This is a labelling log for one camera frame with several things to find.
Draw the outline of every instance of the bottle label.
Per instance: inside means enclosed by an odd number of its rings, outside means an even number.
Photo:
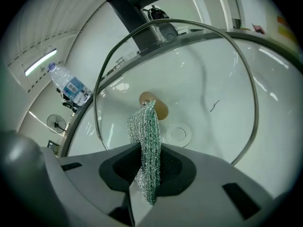
[[[79,81],[78,78],[74,77],[65,86],[63,93],[72,101],[75,97],[83,90],[84,84]]]

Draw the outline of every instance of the brown knob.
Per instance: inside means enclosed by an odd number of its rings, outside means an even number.
[[[169,115],[169,108],[158,97],[156,97],[151,92],[143,92],[139,97],[140,105],[142,105],[142,102],[151,102],[154,100],[156,101],[155,110],[158,116],[158,120],[165,119],[167,115]]]

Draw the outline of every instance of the ceiling light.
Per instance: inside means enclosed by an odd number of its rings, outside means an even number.
[[[25,70],[25,75],[28,76],[35,68],[37,68],[40,64],[42,64],[44,61],[46,61],[48,58],[55,55],[56,53],[57,53],[57,49],[54,49],[51,52],[47,53],[45,56],[41,57],[33,65],[31,65],[29,68]]]

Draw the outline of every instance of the barcode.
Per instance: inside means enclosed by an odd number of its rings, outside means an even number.
[[[70,82],[67,87],[73,92],[76,93],[78,89]]]

